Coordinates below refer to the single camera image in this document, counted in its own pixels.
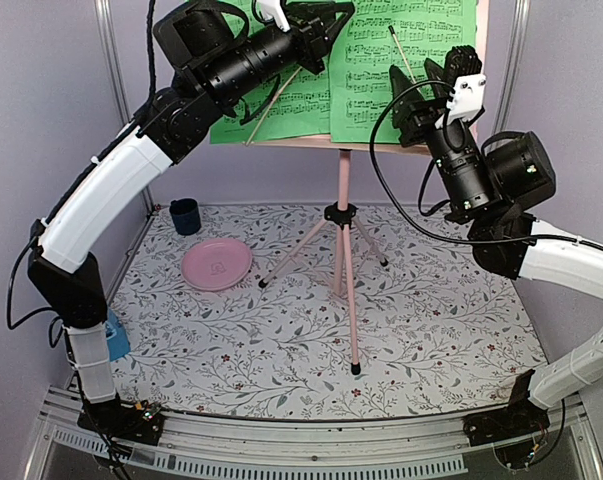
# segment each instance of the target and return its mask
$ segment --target blue object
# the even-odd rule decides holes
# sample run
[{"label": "blue object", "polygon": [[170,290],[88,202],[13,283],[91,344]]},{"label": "blue object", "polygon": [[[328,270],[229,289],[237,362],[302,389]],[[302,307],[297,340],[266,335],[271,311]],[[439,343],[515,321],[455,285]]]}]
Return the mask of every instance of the blue object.
[{"label": "blue object", "polygon": [[110,351],[110,361],[114,362],[130,353],[130,342],[123,324],[116,314],[108,309],[108,319],[105,322],[105,338]]},{"label": "blue object", "polygon": [[170,216],[179,235],[194,235],[201,230],[199,204],[194,198],[173,200],[170,204]]}]

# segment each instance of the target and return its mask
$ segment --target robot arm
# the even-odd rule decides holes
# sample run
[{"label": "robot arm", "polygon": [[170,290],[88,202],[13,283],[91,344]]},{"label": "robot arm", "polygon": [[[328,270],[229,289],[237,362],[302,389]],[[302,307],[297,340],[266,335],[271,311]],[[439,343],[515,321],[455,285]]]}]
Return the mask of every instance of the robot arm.
[{"label": "robot arm", "polygon": [[[163,418],[157,408],[127,408],[117,395],[105,337],[107,304],[89,251],[121,210],[181,162],[211,125],[224,115],[236,117],[234,107],[246,93],[290,65],[321,73],[354,5],[292,3],[282,11],[285,31],[272,23],[249,38],[245,13],[216,0],[185,3],[158,22],[154,35],[175,70],[173,87],[157,92],[118,144],[103,158],[94,157],[58,208],[33,226],[28,276],[63,320],[84,398],[84,428],[158,442]],[[236,37],[222,14],[243,20]]]},{"label": "robot arm", "polygon": [[[524,213],[556,191],[554,170],[536,135],[502,132],[477,147],[469,126],[482,113],[485,77],[474,49],[456,47],[445,68],[432,60],[425,68],[431,80],[454,85],[452,98],[438,86],[431,100],[406,92],[412,83],[391,67],[393,95],[403,100],[393,110],[393,126],[402,146],[427,144],[450,199],[446,219],[473,222],[468,238],[475,242],[477,264],[513,280],[551,282],[603,300],[603,246]],[[516,238],[527,240],[510,242]],[[563,358],[517,377],[508,407],[468,416],[466,433],[474,445],[546,428],[548,408],[601,377],[603,328]]]}]

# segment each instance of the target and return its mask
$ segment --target floral pattern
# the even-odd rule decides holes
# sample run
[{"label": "floral pattern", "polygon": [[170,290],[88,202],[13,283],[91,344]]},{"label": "floral pattern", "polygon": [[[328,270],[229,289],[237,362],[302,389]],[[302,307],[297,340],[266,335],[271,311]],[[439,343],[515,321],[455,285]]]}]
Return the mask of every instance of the floral pattern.
[{"label": "floral pattern", "polygon": [[[160,211],[113,305],[132,352],[113,364],[129,400],[245,417],[413,416],[503,403],[517,374],[545,362],[507,279],[467,247],[417,235],[390,207],[359,210],[390,265],[353,237],[362,372],[350,373],[348,305],[328,288],[334,228],[325,228],[264,290],[259,279],[322,215],[314,206],[204,207],[204,228],[176,234]],[[463,236],[441,217],[429,229]],[[252,269],[203,293],[181,278],[193,245],[246,242]]]}]

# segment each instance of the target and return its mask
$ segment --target wooden stick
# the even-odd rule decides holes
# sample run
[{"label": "wooden stick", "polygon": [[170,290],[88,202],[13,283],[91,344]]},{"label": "wooden stick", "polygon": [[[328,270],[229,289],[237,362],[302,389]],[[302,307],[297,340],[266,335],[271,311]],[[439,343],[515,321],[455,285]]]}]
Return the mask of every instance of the wooden stick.
[{"label": "wooden stick", "polygon": [[412,78],[412,83],[417,83],[417,79],[414,77],[414,73],[412,73],[412,69],[410,68],[410,62],[408,62],[408,59],[406,58],[405,53],[403,53],[403,48],[401,48],[401,43],[399,42],[397,33],[394,31],[394,27],[392,25],[390,25],[390,26],[388,26],[388,29],[390,30],[390,35],[392,35],[392,38],[394,39],[394,43],[397,44],[399,53],[401,54],[401,57],[403,58],[403,63],[405,63],[405,66],[408,69],[408,73],[410,74],[410,78]]},{"label": "wooden stick", "polygon": [[249,147],[250,144],[252,143],[252,140],[254,140],[254,136],[257,134],[257,132],[259,131],[259,128],[261,128],[261,125],[263,124],[263,121],[265,120],[265,117],[268,116],[268,113],[270,113],[270,110],[272,109],[272,106],[274,105],[274,102],[276,102],[279,97],[281,96],[281,94],[283,93],[283,91],[288,88],[288,85],[290,85],[290,83],[292,83],[292,80],[295,79],[295,77],[299,74],[299,72],[301,71],[302,67],[297,68],[294,73],[292,75],[290,75],[290,78],[288,78],[286,80],[286,82],[281,86],[281,88],[279,89],[279,91],[274,95],[274,97],[272,97],[272,101],[270,102],[270,104],[268,105],[268,108],[265,109],[265,111],[263,112],[263,114],[261,115],[261,118],[259,119],[259,123],[257,123],[257,126],[254,127],[254,130],[252,130],[252,134],[250,135],[250,138],[248,138],[248,141],[245,142],[246,147]]}]

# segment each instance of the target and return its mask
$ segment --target pink music stand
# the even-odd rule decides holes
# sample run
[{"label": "pink music stand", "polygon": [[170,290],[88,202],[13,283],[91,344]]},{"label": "pink music stand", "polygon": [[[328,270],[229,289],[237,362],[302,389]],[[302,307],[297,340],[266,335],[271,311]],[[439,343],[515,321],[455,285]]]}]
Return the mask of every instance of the pink music stand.
[{"label": "pink music stand", "polygon": [[[488,11],[490,0],[479,0],[477,5],[477,46],[476,50],[480,58],[485,59],[486,43],[488,36]],[[476,128],[473,127],[473,133],[476,135]],[[375,254],[381,265],[388,265],[388,260],[381,253],[379,248],[374,243],[372,237],[365,230],[361,221],[352,214],[351,205],[349,204],[350,191],[350,162],[352,150],[367,150],[367,145],[361,143],[338,144],[332,143],[330,135],[311,135],[306,137],[285,138],[281,140],[271,140],[268,142],[255,143],[255,145],[271,145],[271,146],[286,146],[286,147],[310,147],[310,148],[338,148],[339,149],[339,200],[332,206],[332,216],[336,210],[337,218],[322,218],[310,232],[299,241],[284,258],[281,260],[272,271],[259,282],[261,288],[265,288],[281,270],[299,253],[299,251],[307,245],[307,243],[326,226],[328,221],[339,222],[339,216],[345,215],[343,212],[350,211],[351,219],[343,223],[343,226],[337,226],[337,248],[335,256],[335,271],[334,282],[332,288],[337,295],[341,294],[343,286],[343,262],[345,260],[346,284],[348,289],[348,304],[350,308],[350,338],[352,349],[352,373],[358,375],[361,372],[361,364],[359,362],[359,348],[357,339],[357,314],[356,302],[354,296],[354,269],[352,266],[352,245],[350,242],[350,232],[352,224],[361,232],[361,235],[370,246],[370,250]],[[402,148],[400,145],[377,145],[378,152],[417,154],[429,156],[430,153],[424,145],[415,145],[410,148]]]},{"label": "pink music stand", "polygon": [[301,249],[308,244],[328,222],[333,222],[337,226],[337,248],[334,264],[334,281],[332,288],[336,295],[341,295],[343,286],[343,264],[345,260],[345,277],[348,289],[348,306],[350,310],[350,346],[352,350],[352,374],[361,373],[361,364],[359,363],[359,348],[357,339],[357,308],[354,297],[354,267],[352,262],[352,244],[350,241],[350,232],[352,226],[355,226],[361,236],[370,246],[370,251],[374,253],[382,266],[388,265],[388,260],[381,253],[373,238],[365,229],[361,220],[356,216],[356,207],[349,203],[350,193],[350,163],[352,160],[352,151],[339,150],[339,200],[334,205],[325,209],[324,217],[303,237],[297,245],[272,269],[268,275],[260,282],[259,286],[265,288],[268,284],[283,270],[283,268],[294,259]]}]

